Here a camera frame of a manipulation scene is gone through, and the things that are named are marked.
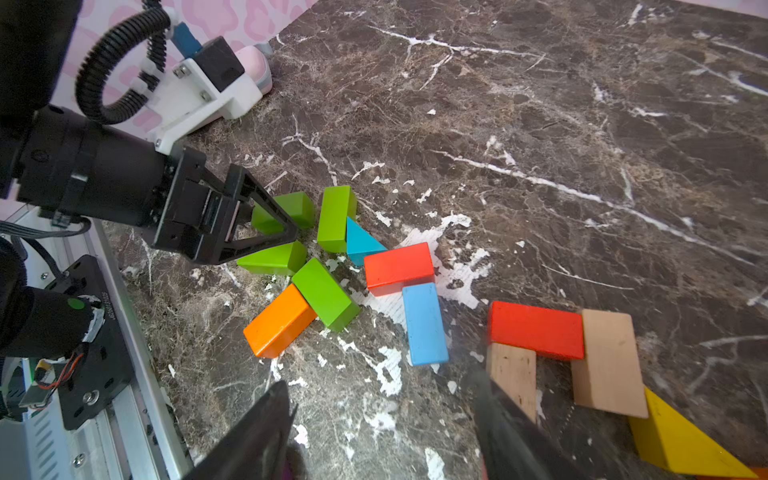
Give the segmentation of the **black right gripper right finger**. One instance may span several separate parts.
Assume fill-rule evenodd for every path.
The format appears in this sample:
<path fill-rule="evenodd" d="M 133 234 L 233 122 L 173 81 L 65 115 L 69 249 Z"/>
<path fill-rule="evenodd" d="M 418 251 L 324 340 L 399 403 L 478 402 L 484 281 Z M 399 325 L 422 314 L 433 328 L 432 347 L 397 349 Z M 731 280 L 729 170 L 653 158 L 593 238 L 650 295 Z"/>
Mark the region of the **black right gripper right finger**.
<path fill-rule="evenodd" d="M 485 371 L 470 374 L 473 418 L 487 479 L 583 479 Z"/>

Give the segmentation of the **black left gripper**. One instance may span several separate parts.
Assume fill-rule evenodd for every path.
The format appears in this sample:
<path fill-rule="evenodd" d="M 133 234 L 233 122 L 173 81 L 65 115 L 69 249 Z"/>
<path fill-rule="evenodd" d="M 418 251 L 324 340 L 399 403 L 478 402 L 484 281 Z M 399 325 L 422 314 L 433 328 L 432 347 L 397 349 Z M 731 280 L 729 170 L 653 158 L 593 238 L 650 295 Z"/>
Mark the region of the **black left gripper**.
<path fill-rule="evenodd" d="M 86 218 L 141 230 L 152 248 L 220 265 L 292 243 L 298 225 L 240 165 L 220 180 L 191 147 L 168 155 L 112 127 L 47 106 L 14 124 L 17 198 L 66 228 Z M 258 205 L 281 233 L 236 239 Z"/>

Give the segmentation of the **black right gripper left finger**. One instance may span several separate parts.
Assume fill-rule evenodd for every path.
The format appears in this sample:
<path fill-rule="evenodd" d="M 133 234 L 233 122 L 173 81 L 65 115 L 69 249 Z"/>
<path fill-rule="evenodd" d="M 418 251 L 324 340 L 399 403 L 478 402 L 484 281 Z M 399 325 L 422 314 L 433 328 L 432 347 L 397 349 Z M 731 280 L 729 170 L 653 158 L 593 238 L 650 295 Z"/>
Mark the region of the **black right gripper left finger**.
<path fill-rule="evenodd" d="M 295 411 L 288 384 L 260 397 L 186 479 L 292 479 L 287 452 Z"/>

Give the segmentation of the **tan block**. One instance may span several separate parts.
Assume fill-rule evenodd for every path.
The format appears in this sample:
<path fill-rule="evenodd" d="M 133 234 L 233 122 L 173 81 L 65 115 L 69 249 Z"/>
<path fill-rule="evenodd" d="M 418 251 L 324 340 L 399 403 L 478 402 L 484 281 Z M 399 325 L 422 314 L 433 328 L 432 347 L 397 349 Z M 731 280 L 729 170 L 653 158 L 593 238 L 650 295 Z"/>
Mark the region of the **tan block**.
<path fill-rule="evenodd" d="M 491 343 L 486 369 L 491 379 L 537 423 L 536 353 L 533 350 Z"/>
<path fill-rule="evenodd" d="M 574 403 L 631 417 L 648 417 L 630 315 L 581 311 L 585 356 L 571 362 Z"/>

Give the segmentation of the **red block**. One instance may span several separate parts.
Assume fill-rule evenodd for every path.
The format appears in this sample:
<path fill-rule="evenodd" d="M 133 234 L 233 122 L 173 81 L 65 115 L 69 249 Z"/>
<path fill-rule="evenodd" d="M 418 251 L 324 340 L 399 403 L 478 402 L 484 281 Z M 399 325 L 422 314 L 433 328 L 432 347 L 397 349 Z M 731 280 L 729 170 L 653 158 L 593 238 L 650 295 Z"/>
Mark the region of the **red block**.
<path fill-rule="evenodd" d="M 367 290 L 376 297 L 435 280 L 434 264 L 427 243 L 369 255 L 364 259 L 364 270 Z"/>
<path fill-rule="evenodd" d="M 585 358 L 583 319 L 578 313 L 494 301 L 488 330 L 491 343 L 564 361 Z"/>

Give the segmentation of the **teal triangle block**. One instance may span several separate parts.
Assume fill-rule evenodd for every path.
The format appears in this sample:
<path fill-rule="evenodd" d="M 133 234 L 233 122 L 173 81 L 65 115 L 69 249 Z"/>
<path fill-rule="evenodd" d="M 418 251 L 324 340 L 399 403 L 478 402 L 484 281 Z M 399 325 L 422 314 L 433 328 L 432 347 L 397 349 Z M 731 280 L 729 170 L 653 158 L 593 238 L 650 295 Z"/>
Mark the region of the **teal triangle block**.
<path fill-rule="evenodd" d="M 382 253 L 387 248 L 360 227 L 352 218 L 346 223 L 346 253 L 356 267 L 364 265 L 367 256 Z"/>

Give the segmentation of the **light blue block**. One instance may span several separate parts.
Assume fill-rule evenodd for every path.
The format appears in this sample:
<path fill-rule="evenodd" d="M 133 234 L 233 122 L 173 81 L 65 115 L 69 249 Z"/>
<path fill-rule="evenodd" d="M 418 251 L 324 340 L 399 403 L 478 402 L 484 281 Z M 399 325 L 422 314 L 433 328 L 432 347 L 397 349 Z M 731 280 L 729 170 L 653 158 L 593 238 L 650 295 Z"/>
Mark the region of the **light blue block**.
<path fill-rule="evenodd" d="M 449 360 L 439 297 L 434 283 L 402 290 L 411 363 L 414 366 Z"/>

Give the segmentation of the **yellow triangle block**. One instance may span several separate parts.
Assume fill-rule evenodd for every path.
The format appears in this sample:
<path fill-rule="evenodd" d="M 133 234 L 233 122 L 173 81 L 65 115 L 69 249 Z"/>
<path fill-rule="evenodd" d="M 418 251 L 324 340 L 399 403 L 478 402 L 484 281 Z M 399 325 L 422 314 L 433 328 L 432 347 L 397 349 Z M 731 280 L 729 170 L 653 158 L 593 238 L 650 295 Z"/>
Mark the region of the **yellow triangle block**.
<path fill-rule="evenodd" d="M 758 478 L 649 388 L 645 388 L 644 393 L 648 417 L 629 418 L 635 447 L 642 460 L 676 474 Z"/>

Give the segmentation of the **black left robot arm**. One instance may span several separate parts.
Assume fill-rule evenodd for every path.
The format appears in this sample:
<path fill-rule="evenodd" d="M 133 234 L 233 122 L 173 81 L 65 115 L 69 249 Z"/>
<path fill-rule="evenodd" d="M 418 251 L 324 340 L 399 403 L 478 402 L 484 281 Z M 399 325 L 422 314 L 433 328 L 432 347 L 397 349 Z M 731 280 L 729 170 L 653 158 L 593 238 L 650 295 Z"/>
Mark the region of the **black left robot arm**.
<path fill-rule="evenodd" d="M 78 1 L 1 5 L 1 191 L 39 208 L 47 230 L 1 224 L 1 354 L 62 359 L 42 385 L 64 426 L 79 428 L 127 386 L 133 369 L 105 277 L 91 255 L 28 282 L 21 248 L 86 234 L 94 221 L 138 228 L 149 247 L 221 265 L 292 243 L 299 228 L 244 167 L 225 179 L 184 145 L 236 119 L 271 80 L 264 52 L 199 42 L 169 7 L 146 1 L 112 26 L 76 76 L 77 107 L 52 97 L 74 36 Z"/>

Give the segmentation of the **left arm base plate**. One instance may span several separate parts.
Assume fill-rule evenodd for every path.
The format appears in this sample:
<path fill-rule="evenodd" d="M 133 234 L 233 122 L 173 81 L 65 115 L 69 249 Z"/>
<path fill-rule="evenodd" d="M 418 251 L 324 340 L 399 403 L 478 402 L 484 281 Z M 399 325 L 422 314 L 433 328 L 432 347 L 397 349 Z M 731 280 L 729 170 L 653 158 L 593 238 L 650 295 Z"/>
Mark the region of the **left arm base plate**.
<path fill-rule="evenodd" d="M 75 431 L 129 386 L 134 368 L 98 259 L 83 255 L 65 274 L 63 280 L 53 281 L 46 288 L 94 299 L 104 318 L 95 338 L 82 348 L 83 357 L 73 375 L 57 389 L 64 428 Z"/>

